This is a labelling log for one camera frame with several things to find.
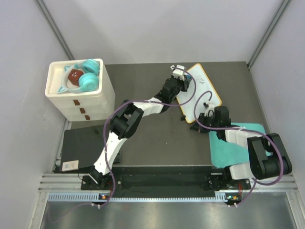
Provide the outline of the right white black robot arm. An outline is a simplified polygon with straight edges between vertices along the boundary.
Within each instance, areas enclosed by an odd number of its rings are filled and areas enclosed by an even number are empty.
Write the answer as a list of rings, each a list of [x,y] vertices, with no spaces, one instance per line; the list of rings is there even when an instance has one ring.
[[[226,106],[207,102],[203,105],[206,110],[200,113],[191,129],[199,133],[215,131],[219,140],[244,147],[248,152],[249,162],[224,168],[222,182],[226,188],[235,188],[241,179],[280,179],[291,174],[292,163],[279,134],[264,134],[233,125]]]

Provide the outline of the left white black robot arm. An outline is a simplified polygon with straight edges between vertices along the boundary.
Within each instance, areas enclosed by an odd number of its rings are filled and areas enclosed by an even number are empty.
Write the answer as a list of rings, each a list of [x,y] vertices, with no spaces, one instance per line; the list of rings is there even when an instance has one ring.
[[[194,83],[195,79],[190,75],[184,76],[183,80],[175,77],[168,78],[159,93],[151,99],[124,100],[122,105],[110,115],[103,129],[103,150],[89,172],[91,183],[97,189],[107,186],[106,175],[111,172],[112,164],[120,148],[135,134],[142,118],[164,113],[170,107],[178,107],[178,104],[172,104],[172,102],[180,92],[187,92],[191,82]]]

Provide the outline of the yellow framed whiteboard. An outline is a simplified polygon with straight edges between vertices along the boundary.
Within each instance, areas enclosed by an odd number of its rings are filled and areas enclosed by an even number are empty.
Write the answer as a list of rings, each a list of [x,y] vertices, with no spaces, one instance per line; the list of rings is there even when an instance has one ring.
[[[196,117],[198,118],[200,113],[206,111],[204,102],[210,101],[214,106],[221,106],[222,100],[218,95],[216,89],[214,88],[212,82],[210,81],[204,68],[199,64],[195,64],[187,70],[195,79],[196,82],[196,93],[191,101],[180,107],[185,120],[187,123],[191,124],[195,121],[193,114],[195,103],[198,101],[196,106]]]

